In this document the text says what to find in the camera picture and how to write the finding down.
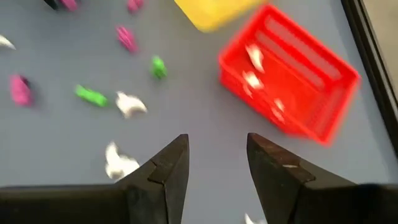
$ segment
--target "black frame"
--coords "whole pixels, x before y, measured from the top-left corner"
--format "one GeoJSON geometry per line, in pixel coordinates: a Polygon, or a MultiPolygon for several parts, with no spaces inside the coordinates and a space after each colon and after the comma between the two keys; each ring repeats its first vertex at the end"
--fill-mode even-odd
{"type": "Polygon", "coordinates": [[[373,95],[398,157],[398,103],[386,63],[363,0],[341,0],[373,95]]]}

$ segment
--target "plastic basket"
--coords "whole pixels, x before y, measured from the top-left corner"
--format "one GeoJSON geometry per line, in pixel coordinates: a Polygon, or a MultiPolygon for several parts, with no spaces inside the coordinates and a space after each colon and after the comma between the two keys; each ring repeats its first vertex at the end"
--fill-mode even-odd
{"type": "Polygon", "coordinates": [[[262,7],[220,53],[221,83],[288,134],[324,145],[346,111],[358,73],[276,7],[262,7]],[[256,44],[265,72],[251,63],[246,46],[256,44]],[[243,72],[262,83],[253,88],[243,72]]]}
{"type": "Polygon", "coordinates": [[[266,0],[175,0],[175,3],[202,32],[211,32],[266,0]]]}

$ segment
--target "yellow container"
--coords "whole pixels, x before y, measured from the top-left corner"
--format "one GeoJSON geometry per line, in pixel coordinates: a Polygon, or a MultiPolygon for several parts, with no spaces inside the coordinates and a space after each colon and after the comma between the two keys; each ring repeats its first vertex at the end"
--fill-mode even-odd
{"type": "Polygon", "coordinates": [[[266,0],[175,0],[195,27],[211,32],[266,0]]]}

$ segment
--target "white toy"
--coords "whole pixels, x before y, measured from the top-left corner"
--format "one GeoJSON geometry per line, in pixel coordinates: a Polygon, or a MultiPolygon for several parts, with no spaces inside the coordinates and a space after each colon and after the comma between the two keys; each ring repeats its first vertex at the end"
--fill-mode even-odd
{"type": "Polygon", "coordinates": [[[246,213],[244,214],[244,221],[245,221],[245,224],[267,224],[267,222],[265,220],[261,220],[257,223],[253,222],[250,219],[249,215],[247,215],[246,213]]]}
{"type": "MultiPolygon", "coordinates": [[[[277,99],[274,99],[274,103],[275,103],[276,107],[278,107],[278,109],[280,109],[282,112],[285,111],[285,106],[284,106],[284,104],[282,103],[282,101],[281,101],[280,99],[278,99],[278,98],[277,98],[277,99]]],[[[285,122],[284,117],[281,115],[280,112],[278,112],[277,109],[271,108],[271,112],[274,114],[274,116],[275,116],[280,122],[282,122],[282,123],[285,122]]]]}
{"type": "Polygon", "coordinates": [[[254,67],[259,71],[264,73],[264,68],[262,67],[262,59],[264,56],[262,55],[260,48],[252,44],[250,46],[246,46],[246,51],[249,54],[251,63],[254,65],[254,67]]]}
{"type": "Polygon", "coordinates": [[[105,172],[111,179],[122,179],[139,168],[139,164],[135,159],[118,154],[118,147],[114,142],[107,146],[105,158],[105,172]]]}
{"type": "Polygon", "coordinates": [[[261,81],[257,78],[257,76],[254,74],[254,72],[245,72],[243,71],[242,74],[243,78],[247,81],[249,86],[251,86],[254,89],[260,89],[263,87],[261,81]]]}
{"type": "Polygon", "coordinates": [[[12,44],[9,40],[7,40],[4,36],[0,35],[0,46],[9,47],[15,50],[14,44],[12,44]]]}
{"type": "Polygon", "coordinates": [[[133,111],[147,112],[146,106],[136,96],[126,95],[121,91],[117,92],[117,94],[116,105],[122,111],[125,118],[129,118],[133,111]]]}

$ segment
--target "red basket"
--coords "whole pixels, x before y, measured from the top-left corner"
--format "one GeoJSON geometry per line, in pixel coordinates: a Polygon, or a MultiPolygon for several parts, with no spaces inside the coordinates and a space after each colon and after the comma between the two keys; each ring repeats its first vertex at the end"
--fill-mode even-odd
{"type": "Polygon", "coordinates": [[[288,134],[328,145],[360,81],[358,73],[276,7],[261,8],[219,57],[221,83],[288,134]],[[265,72],[246,52],[255,44],[265,72]],[[262,83],[249,85],[244,72],[262,83]]]}

